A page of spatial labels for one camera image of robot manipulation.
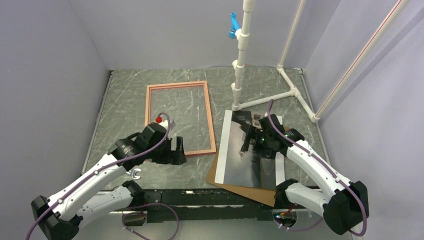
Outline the white PVC pipe stand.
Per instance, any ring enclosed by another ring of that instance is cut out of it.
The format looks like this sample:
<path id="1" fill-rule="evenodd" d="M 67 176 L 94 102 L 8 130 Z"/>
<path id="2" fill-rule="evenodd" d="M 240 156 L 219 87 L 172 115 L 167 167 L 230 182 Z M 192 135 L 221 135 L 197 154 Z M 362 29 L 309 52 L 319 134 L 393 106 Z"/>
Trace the white PVC pipe stand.
<path id="1" fill-rule="evenodd" d="M 305 0 L 301 0 L 298 3 L 286 43 L 284 45 L 280 60 L 276 67 L 277 72 L 283 77 L 283 79 L 289 86 L 289 91 L 275 94 L 268 97 L 264 97 L 264 98 L 260 98 L 257 100 L 249 101 L 249 102 L 240 103 L 242 81 L 244 79 L 244 72 L 246 67 L 246 63 L 245 63 L 246 51 L 248 49 L 249 39 L 250 39 L 252 13 L 255 9 L 255 4 L 256 4 L 254 0 L 243 1 L 243 4 L 242 4 L 243 18 L 242 18 L 242 24 L 240 25 L 241 35 L 239 37 L 239 40 L 236 39 L 238 41 L 238 45 L 237 45 L 238 57 L 231 64 L 234 69 L 234 76 L 235 76 L 235 81 L 234 83 L 231 84 L 231 90 L 233 93 L 233 101 L 232 101 L 231 109 L 233 111 L 239 111 L 244 108 L 264 104 L 271 100 L 279 100 L 279 99 L 283 99 L 287 97 L 295 97 L 299 101 L 299 103 L 301 104 L 305 112 L 307 113 L 311 122 L 317 123 L 320 120 L 320 118 L 324 115 L 324 113 L 327 111 L 327 109 L 336 101 L 336 97 L 339 96 L 340 91 L 342 90 L 342 87 L 344 87 L 344 85 L 347 84 L 348 79 L 353 75 L 353 73 L 357 70 L 360 64 L 362 64 L 362 62 L 366 59 L 366 57 L 371 53 L 371 50 L 373 50 L 375 45 L 378 43 L 378 41 L 381 39 L 384 33 L 389 29 L 393 21 L 407 6 L 409 1 L 398 0 L 395 3 L 392 9 L 388 12 L 387 16 L 383 19 L 381 24 L 378 26 L 378 28 L 372 34 L 370 39 L 364 45 L 362 50 L 358 53 L 357 57 L 350 64 L 349 68 L 342 75 L 337 85 L 330 92 L 329 96 L 326 98 L 326 100 L 324 101 L 324 103 L 318 109 L 317 112 L 314 112 L 312 107 L 310 107 L 306 103 L 306 100 L 302 97 L 302 94 L 298 90 L 297 86 L 295 86 L 293 81 L 290 79 L 290 77 L 287 75 L 286 71 L 284 70 L 284 63 L 288 54 L 288 50 L 290 49 L 290 46 L 294 39 L 294 35 L 298 28 L 306 3 L 307 2 Z"/>

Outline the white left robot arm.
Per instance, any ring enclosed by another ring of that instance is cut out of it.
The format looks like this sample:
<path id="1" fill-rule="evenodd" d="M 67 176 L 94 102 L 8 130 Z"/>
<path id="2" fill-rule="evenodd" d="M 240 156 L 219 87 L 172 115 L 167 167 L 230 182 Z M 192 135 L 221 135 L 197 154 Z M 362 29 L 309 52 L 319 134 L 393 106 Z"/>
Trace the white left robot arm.
<path id="1" fill-rule="evenodd" d="M 36 225 L 49 240 L 71 240 L 93 220 L 119 209 L 139 209 L 145 191 L 134 180 L 127 180 L 109 193 L 98 194 L 114 179 L 145 160 L 163 165 L 187 162 L 181 136 L 176 145 L 168 138 L 168 124 L 150 123 L 142 132 L 117 140 L 87 172 L 63 190 L 38 196 L 31 202 Z"/>

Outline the clear acrylic sheet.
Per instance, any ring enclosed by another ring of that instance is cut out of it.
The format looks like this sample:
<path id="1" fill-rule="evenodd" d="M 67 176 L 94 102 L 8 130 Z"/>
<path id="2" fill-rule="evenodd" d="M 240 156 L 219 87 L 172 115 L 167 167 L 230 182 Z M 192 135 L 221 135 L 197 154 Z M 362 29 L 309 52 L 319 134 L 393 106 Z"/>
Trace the clear acrylic sheet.
<path id="1" fill-rule="evenodd" d="M 211 131 L 204 85 L 152 88 L 149 91 L 149 119 L 154 122 L 159 113 L 167 113 L 175 122 L 171 138 L 183 137 L 186 154 L 212 150 Z"/>

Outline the red wooden picture frame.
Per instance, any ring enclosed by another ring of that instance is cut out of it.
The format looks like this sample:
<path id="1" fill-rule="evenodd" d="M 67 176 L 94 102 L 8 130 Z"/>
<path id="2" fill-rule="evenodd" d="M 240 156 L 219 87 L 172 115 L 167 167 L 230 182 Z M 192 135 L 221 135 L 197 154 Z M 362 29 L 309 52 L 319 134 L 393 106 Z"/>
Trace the red wooden picture frame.
<path id="1" fill-rule="evenodd" d="M 213 119 L 212 119 L 212 110 L 211 110 L 211 102 L 210 102 L 210 97 L 209 97 L 208 82 L 206 80 L 147 85 L 146 86 L 146 97 L 145 97 L 144 124 L 147 125 L 150 122 L 151 93 L 152 93 L 153 90 L 188 88 L 188 87 L 202 87 L 203 88 L 204 100 L 205 100 L 205 110 L 206 110 L 206 119 L 207 119 L 209 141 L 210 141 L 210 149 L 186 151 L 185 154 L 188 157 L 215 154 L 218 149 L 217 149 L 216 140 L 215 140 L 215 132 L 214 132 L 214 126 L 213 126 Z"/>

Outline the brown cardboard backing board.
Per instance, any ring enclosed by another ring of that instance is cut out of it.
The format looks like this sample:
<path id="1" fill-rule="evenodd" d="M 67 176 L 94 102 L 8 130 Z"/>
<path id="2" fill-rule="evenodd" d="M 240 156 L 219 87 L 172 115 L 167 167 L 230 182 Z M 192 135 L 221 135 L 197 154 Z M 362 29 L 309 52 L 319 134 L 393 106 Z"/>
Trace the brown cardboard backing board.
<path id="1" fill-rule="evenodd" d="M 253 152 L 241 152 L 245 134 L 232 122 L 222 130 L 220 148 L 212 161 L 206 182 L 240 196 L 273 207 L 276 186 L 285 179 L 284 156 L 262 158 Z"/>

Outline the glossy photo with white borders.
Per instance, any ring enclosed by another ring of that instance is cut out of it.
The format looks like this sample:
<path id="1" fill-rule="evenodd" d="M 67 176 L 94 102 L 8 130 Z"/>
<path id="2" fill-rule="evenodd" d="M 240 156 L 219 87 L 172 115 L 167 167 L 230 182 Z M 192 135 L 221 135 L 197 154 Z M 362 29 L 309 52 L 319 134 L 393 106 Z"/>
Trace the glossy photo with white borders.
<path id="1" fill-rule="evenodd" d="M 286 180 L 284 156 L 266 149 L 262 118 L 248 110 L 225 111 L 213 183 L 275 190 Z"/>

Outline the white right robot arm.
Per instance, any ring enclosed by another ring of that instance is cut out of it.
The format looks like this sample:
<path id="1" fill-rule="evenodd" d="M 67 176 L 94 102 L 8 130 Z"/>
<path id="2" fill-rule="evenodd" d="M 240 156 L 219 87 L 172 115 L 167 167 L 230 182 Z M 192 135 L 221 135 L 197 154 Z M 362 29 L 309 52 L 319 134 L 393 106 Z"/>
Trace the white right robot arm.
<path id="1" fill-rule="evenodd" d="M 336 234 L 354 233 L 362 224 L 363 236 L 369 217 L 368 189 L 361 181 L 352 182 L 319 156 L 305 137 L 294 128 L 286 130 L 275 114 L 258 119 L 257 124 L 240 120 L 244 140 L 240 151 L 251 148 L 262 158 L 275 159 L 281 154 L 296 163 L 317 184 L 320 191 L 290 178 L 276 186 L 275 201 L 282 207 L 303 206 L 320 215 Z"/>

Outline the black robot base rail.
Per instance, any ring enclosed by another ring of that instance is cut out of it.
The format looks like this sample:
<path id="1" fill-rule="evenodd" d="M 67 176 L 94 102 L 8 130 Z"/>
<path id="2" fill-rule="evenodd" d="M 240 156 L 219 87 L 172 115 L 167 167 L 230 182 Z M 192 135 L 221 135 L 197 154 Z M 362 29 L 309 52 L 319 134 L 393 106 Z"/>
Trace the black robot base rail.
<path id="1" fill-rule="evenodd" d="M 256 219 L 270 221 L 272 213 L 289 208 L 287 203 L 267 205 L 218 188 L 142 189 L 133 180 L 111 191 L 97 193 L 77 210 L 81 225 L 109 213 L 122 211 L 124 223 L 140 226 L 165 221 Z"/>

